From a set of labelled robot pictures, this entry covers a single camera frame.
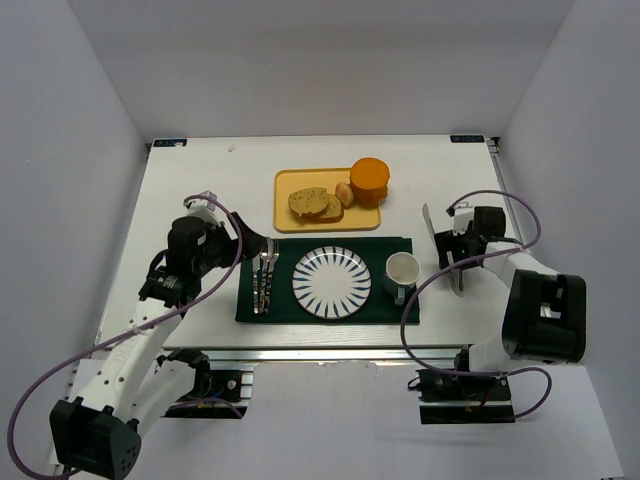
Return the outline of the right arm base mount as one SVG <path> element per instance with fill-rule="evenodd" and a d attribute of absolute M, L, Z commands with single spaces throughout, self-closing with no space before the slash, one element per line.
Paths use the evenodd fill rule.
<path fill-rule="evenodd" d="M 505 377 L 443 375 L 422 369 L 407 383 L 407 389 L 419 394 L 422 425 L 515 422 L 511 390 Z"/>

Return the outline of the metal kitchen tongs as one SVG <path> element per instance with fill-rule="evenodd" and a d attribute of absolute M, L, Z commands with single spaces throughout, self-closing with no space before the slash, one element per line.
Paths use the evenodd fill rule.
<path fill-rule="evenodd" d="M 429 232 L 431 239 L 433 240 L 434 247 L 437 252 L 438 266 L 440 269 L 445 269 L 453 265 L 458 259 L 455 255 L 458 253 L 458 246 L 456 237 L 453 235 L 452 230 L 443 232 L 437 232 L 434 228 L 429 207 L 424 204 L 421 209 L 422 216 Z M 446 273 L 446 277 L 449 280 L 452 291 L 461 296 L 464 290 L 463 272 L 460 268 L 451 269 Z"/>

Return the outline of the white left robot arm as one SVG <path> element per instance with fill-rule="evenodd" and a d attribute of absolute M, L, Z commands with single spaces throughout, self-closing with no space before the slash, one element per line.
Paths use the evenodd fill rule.
<path fill-rule="evenodd" d="M 210 383 L 201 352 L 163 357 L 160 351 L 187 311 L 207 298 L 203 279 L 216 268 L 232 273 L 258 255 L 265 239 L 211 193 L 189 196 L 184 206 L 186 215 L 172 222 L 165 249 L 151 260 L 134 312 L 101 369 L 50 413 L 57 459 L 71 470 L 126 478 L 153 424 L 178 400 L 204 394 Z M 227 219 L 220 221 L 217 211 Z"/>

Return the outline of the round orange bread loaf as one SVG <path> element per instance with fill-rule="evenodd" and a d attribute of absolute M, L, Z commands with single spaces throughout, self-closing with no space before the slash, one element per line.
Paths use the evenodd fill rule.
<path fill-rule="evenodd" d="M 352 165 L 349 175 L 355 198 L 369 208 L 377 206 L 387 197 L 389 180 L 388 165 L 374 157 L 357 160 Z"/>

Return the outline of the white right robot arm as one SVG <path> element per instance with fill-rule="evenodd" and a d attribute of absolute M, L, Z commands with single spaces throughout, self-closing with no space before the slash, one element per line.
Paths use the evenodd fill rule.
<path fill-rule="evenodd" d="M 492 206 L 463 203 L 448 209 L 450 230 L 433 232 L 439 267 L 490 253 L 489 259 L 450 269 L 452 290 L 464 290 L 463 272 L 480 267 L 509 288 L 498 333 L 467 346 L 456 356 L 455 369 L 466 372 L 509 372 L 529 364 L 577 364 L 585 353 L 586 282 L 561 274 L 537 261 L 526 249 L 501 255 L 516 246 L 505 236 L 506 214 Z"/>

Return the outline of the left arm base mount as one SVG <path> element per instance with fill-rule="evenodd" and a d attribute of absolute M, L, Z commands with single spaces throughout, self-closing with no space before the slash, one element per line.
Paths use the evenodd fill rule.
<path fill-rule="evenodd" d="M 179 398 L 178 403 L 195 401 L 191 406 L 172 407 L 165 418 L 183 419 L 239 419 L 239 416 L 227 405 L 229 402 L 241 415 L 246 413 L 248 393 L 243 389 L 249 384 L 245 380 L 248 371 L 231 367 L 214 368 L 209 357 L 200 350 L 180 349 L 168 355 L 156 358 L 155 372 L 167 361 L 180 361 L 195 369 L 194 388 Z"/>

